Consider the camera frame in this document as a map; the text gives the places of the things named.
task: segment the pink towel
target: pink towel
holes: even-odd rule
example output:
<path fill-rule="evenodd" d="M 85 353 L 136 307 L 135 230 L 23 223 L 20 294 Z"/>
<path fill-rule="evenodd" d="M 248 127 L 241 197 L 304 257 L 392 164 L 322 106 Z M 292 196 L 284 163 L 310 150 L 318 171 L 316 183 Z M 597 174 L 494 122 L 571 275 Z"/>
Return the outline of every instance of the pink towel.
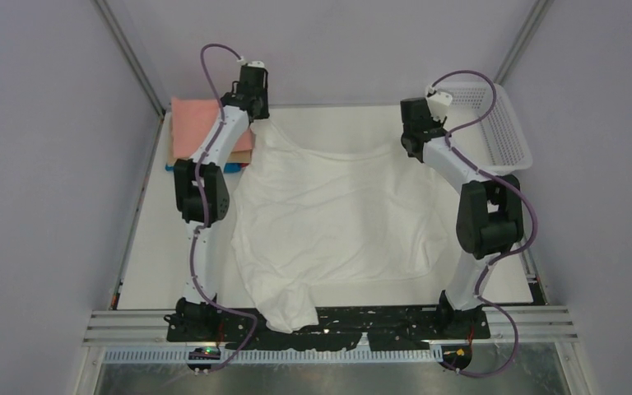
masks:
<path fill-rule="evenodd" d="M 205 141 L 219 114 L 216 100 L 181 100 L 172 98 L 170 108 L 173 113 L 171 135 L 173 136 L 173 157 L 189 158 Z M 250 129 L 236 142 L 234 152 L 253 149 Z"/>

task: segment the white cloth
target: white cloth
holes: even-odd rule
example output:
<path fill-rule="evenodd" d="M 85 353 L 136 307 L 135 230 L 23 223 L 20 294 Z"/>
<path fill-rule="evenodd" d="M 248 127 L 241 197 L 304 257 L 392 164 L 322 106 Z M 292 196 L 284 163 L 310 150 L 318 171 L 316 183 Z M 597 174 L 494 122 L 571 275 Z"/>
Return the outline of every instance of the white cloth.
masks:
<path fill-rule="evenodd" d="M 437 175 L 399 143 L 331 154 L 296 146 L 269 120 L 253 131 L 231 244 L 268 327 L 318 323 L 312 284 L 408 279 L 437 262 L 447 244 L 434 210 Z"/>

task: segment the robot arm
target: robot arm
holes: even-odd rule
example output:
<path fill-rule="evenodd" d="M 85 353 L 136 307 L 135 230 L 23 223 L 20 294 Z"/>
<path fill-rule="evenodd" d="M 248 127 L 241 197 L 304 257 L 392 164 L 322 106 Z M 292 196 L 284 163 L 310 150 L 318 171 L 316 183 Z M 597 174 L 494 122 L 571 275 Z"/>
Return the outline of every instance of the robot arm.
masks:
<path fill-rule="evenodd" d="M 267 70 L 263 62 L 251 62 L 241 67 L 239 80 L 232 91 L 221 98 L 221 115 L 214 123 L 208 138 L 187 160 L 177 160 L 174 165 L 175 203 L 186 223 L 188 237 L 192 238 L 200 226 L 204 229 L 197 240 L 194 257 L 194 272 L 199 284 L 209 298 L 216 295 L 216 283 L 209 281 L 215 273 L 215 266 L 208 264 L 218 243 L 216 229 L 212 224 L 223 220 L 229 211 L 229 190 L 222 170 L 236 142 L 255 119 L 270 117 L 267 103 Z M 203 189 L 202 200 L 199 188 Z M 194 289 L 192 281 L 187 281 L 184 298 L 188 302 L 200 304 L 202 299 Z"/>
<path fill-rule="evenodd" d="M 444 122 L 451 103 L 449 93 L 433 87 L 428 88 L 426 97 L 401 101 L 401 143 L 408 156 L 435 169 L 460 197 L 456 233 L 464 252 L 452 281 L 440 296 L 438 313 L 443 322 L 469 319 L 472 314 L 465 312 L 479 311 L 477 296 L 483 293 L 493 269 L 490 260 L 508 252 L 523 236 L 519 197 L 478 174 L 448 145 Z M 514 176 L 500 178 L 519 188 Z M 497 206 L 497 211 L 489 212 L 489 203 Z"/>

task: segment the white plastic basket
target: white plastic basket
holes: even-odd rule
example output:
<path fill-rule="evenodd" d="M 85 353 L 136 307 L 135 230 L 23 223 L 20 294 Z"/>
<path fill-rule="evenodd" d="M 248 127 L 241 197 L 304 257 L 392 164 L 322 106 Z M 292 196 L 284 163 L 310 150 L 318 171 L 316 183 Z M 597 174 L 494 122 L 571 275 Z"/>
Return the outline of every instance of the white plastic basket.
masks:
<path fill-rule="evenodd" d="M 488 110 L 493 99 L 493 92 L 485 82 L 442 82 L 439 88 L 451 93 L 454 98 L 450 118 L 454 110 L 460 109 L 472 110 L 476 116 L 480 116 Z M 469 159 L 486 170 L 504 175 L 515 170 L 528 169 L 532 166 L 532 153 L 522 127 L 505 89 L 498 85 L 495 85 L 495 89 L 498 97 L 493 112 L 481 122 L 480 127 L 470 127 L 466 132 L 464 129 L 460 130 L 459 136 L 455 136 L 454 140 L 459 140 L 458 137 L 463 133 L 480 133 L 488 155 L 473 155 L 473 152 L 467 154 Z M 459 145 L 464 149 L 463 141 L 459 141 Z"/>

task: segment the white wall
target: white wall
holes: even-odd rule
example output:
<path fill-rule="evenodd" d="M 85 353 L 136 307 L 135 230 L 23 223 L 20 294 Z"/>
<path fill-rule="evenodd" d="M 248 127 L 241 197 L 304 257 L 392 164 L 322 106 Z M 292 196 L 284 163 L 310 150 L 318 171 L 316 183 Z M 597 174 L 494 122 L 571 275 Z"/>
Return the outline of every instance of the white wall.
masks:
<path fill-rule="evenodd" d="M 71 385 L 155 129 L 90 1 L 0 1 L 0 394 Z"/>
<path fill-rule="evenodd" d="M 632 393 L 632 2 L 556 2 L 506 88 L 534 166 L 534 249 L 604 393 Z"/>
<path fill-rule="evenodd" d="M 273 104 L 398 103 L 459 68 L 494 75 L 533 0 L 110 0 L 162 100 L 208 98 L 204 44 L 270 72 Z M 213 49 L 212 77 L 237 78 Z"/>

